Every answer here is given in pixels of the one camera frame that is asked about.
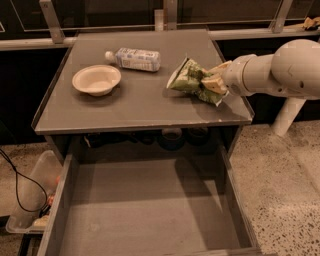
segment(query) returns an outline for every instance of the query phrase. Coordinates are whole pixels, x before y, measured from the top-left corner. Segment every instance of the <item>plastic bin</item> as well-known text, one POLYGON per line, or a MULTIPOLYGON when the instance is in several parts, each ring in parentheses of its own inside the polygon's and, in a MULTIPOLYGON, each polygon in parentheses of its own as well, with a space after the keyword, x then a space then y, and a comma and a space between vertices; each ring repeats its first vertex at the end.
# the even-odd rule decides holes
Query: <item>plastic bin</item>
MULTIPOLYGON (((55 192, 57 177, 61 174, 62 166, 53 151, 47 150, 41 154, 29 178, 36 180, 46 191, 47 195, 55 192)), ((44 204, 45 195, 34 183, 19 176, 19 199, 27 210, 38 209, 44 204)), ((9 233, 42 233, 44 227, 34 227, 33 221, 39 217, 40 211, 27 212, 18 202, 11 214, 6 229, 9 233)))

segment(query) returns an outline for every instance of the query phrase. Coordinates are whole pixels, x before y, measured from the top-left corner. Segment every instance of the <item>bottle cap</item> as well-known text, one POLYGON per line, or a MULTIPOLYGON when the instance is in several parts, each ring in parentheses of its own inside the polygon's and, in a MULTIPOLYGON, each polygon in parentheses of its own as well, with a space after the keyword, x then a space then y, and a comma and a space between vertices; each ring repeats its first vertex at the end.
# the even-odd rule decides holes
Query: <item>bottle cap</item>
POLYGON ((116 56, 114 55, 114 52, 107 51, 104 54, 104 57, 109 63, 116 63, 116 56))

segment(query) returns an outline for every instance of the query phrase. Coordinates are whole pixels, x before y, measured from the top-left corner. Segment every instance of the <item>metal bar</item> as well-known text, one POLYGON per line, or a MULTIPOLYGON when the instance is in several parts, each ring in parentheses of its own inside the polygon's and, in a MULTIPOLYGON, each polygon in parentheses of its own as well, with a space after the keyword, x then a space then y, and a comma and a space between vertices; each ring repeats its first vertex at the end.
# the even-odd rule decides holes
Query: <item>metal bar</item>
POLYGON ((284 28, 281 33, 273 33, 270 29, 237 29, 208 31, 211 40, 234 40, 252 38, 300 37, 320 35, 320 30, 305 31, 302 28, 284 28))
POLYGON ((178 0, 163 0, 163 9, 167 23, 167 30, 177 29, 178 0))
POLYGON ((73 46, 76 39, 76 37, 67 37, 61 44, 55 44, 51 38, 0 40, 0 51, 68 48, 73 46))
POLYGON ((49 27, 52 41, 56 44, 63 43, 65 36, 51 0, 40 0, 39 4, 49 27))
POLYGON ((273 33, 281 33, 284 23, 290 11, 293 0, 282 0, 281 6, 276 15, 276 20, 271 22, 271 30, 273 33))

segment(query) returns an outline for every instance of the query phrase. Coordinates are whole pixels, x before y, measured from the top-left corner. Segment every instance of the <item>bottle label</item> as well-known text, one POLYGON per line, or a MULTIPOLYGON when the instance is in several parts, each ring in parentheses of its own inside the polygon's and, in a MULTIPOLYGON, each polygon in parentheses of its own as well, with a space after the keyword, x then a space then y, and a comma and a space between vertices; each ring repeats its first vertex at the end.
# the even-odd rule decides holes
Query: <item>bottle label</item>
POLYGON ((160 55, 154 51, 121 48, 116 57, 123 68, 157 71, 160 67, 160 55))
POLYGON ((122 58, 121 61, 122 67, 124 68, 154 71, 153 64, 149 60, 122 58))

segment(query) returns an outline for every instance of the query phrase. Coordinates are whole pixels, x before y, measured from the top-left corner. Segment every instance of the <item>drawer bottom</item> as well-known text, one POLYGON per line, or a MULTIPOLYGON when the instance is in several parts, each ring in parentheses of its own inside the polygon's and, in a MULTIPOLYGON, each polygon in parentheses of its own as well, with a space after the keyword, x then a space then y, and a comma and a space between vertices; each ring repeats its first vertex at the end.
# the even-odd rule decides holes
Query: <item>drawer bottom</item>
POLYGON ((239 248, 226 198, 200 168, 183 157, 81 165, 60 255, 239 248))

